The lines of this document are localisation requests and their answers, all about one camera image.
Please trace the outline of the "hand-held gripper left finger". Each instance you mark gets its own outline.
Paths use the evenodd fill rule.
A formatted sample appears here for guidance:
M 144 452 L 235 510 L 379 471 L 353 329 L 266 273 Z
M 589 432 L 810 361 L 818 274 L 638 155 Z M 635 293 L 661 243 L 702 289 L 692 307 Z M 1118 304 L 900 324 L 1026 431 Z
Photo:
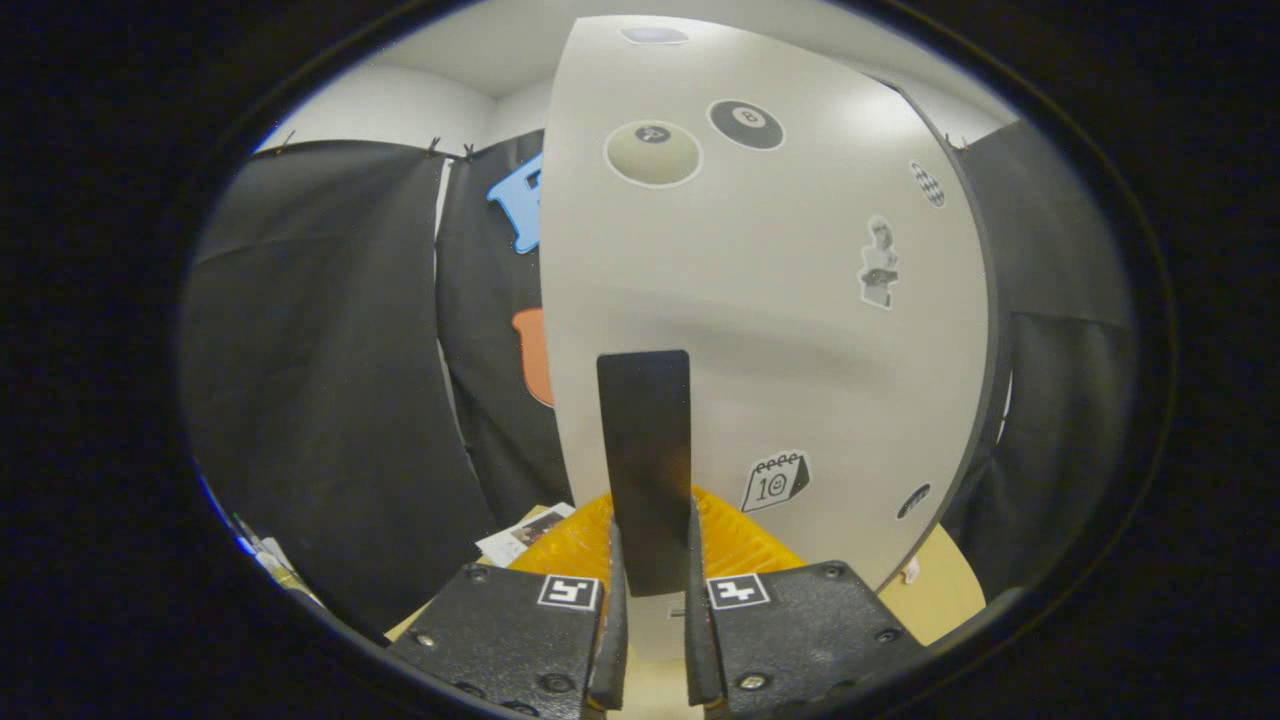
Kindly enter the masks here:
M 413 616 L 390 655 L 470 719 L 604 719 L 628 660 L 626 580 L 608 495 L 509 566 L 471 562 Z

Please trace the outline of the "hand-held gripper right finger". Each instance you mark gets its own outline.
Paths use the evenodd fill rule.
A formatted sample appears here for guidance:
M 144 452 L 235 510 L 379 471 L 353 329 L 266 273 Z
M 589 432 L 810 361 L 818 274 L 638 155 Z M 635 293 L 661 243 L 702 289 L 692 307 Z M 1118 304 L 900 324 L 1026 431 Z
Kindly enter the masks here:
M 685 657 L 708 719 L 865 719 L 925 647 L 846 564 L 804 564 L 704 489 L 689 514 Z

